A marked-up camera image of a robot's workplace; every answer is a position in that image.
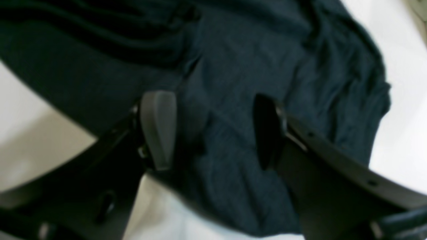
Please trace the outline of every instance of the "dark blue cloth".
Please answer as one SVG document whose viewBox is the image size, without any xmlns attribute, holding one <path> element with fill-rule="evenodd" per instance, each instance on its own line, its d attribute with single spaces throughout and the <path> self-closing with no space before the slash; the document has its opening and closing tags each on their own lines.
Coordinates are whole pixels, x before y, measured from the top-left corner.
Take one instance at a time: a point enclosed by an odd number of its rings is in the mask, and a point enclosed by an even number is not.
<svg viewBox="0 0 427 240">
<path fill-rule="evenodd" d="M 2 0 L 0 19 L 2 60 L 96 135 L 143 92 L 176 92 L 175 168 L 156 177 L 255 236 L 300 232 L 257 162 L 257 93 L 365 165 L 390 105 L 382 57 L 339 0 Z"/>
</svg>

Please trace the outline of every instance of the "dark cloth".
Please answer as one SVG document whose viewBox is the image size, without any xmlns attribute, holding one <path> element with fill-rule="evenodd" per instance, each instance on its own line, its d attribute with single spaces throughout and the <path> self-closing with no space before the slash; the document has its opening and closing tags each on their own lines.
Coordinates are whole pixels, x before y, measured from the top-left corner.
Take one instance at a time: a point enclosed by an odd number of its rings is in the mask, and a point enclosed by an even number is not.
<svg viewBox="0 0 427 240">
<path fill-rule="evenodd" d="M 287 189 L 257 162 L 256 93 L 281 100 L 367 165 L 389 85 L 339 0 L 2 0 L 0 56 L 100 135 L 145 91 L 174 91 L 173 171 L 156 177 L 255 236 L 300 232 Z"/>
</svg>

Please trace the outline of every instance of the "white surface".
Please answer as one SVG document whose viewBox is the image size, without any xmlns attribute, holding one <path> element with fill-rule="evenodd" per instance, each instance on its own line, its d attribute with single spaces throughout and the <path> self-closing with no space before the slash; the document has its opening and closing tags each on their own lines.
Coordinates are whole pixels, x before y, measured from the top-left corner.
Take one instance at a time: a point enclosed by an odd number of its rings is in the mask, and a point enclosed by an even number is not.
<svg viewBox="0 0 427 240">
<path fill-rule="evenodd" d="M 371 168 L 427 193 L 427 48 L 424 25 L 404 0 L 343 0 L 383 53 L 392 108 L 381 122 Z M 0 64 L 0 190 L 52 169 L 94 138 L 23 86 Z M 192 212 L 150 177 L 141 181 L 125 240 L 251 239 Z M 6 237 L 0 233 L 0 239 Z M 270 239 L 296 240 L 282 235 Z"/>
</svg>

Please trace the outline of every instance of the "gray plastic piece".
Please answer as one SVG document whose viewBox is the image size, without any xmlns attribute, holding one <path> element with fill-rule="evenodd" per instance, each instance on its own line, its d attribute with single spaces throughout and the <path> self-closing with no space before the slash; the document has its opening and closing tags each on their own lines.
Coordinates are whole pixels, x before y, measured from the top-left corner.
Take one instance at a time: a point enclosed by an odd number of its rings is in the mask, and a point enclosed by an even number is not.
<svg viewBox="0 0 427 240">
<path fill-rule="evenodd" d="M 176 97 L 173 92 L 146 92 L 140 103 L 140 122 L 155 170 L 173 163 L 176 137 Z"/>
</svg>

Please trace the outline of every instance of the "screw hole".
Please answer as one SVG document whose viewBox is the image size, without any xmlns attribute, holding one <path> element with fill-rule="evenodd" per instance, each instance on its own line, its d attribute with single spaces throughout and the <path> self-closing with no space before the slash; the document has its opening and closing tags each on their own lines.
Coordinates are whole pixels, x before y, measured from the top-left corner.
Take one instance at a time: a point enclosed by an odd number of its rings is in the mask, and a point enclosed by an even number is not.
<svg viewBox="0 0 427 240">
<path fill-rule="evenodd" d="M 148 146 L 146 144 L 138 147 L 138 154 L 142 159 L 146 159 L 149 157 Z"/>
<path fill-rule="evenodd" d="M 378 183 L 377 183 L 377 182 L 375 182 L 375 181 L 373 181 L 373 180 L 369 180 L 369 181 L 368 181 L 368 184 L 369 184 L 369 185 L 371 185 L 371 186 L 373 186 L 373 187 L 378 186 Z"/>
<path fill-rule="evenodd" d="M 109 190 L 102 194 L 100 197 L 100 206 L 98 215 L 95 219 L 97 223 L 102 223 L 107 216 L 113 211 L 116 205 L 116 194 L 114 191 Z"/>
</svg>

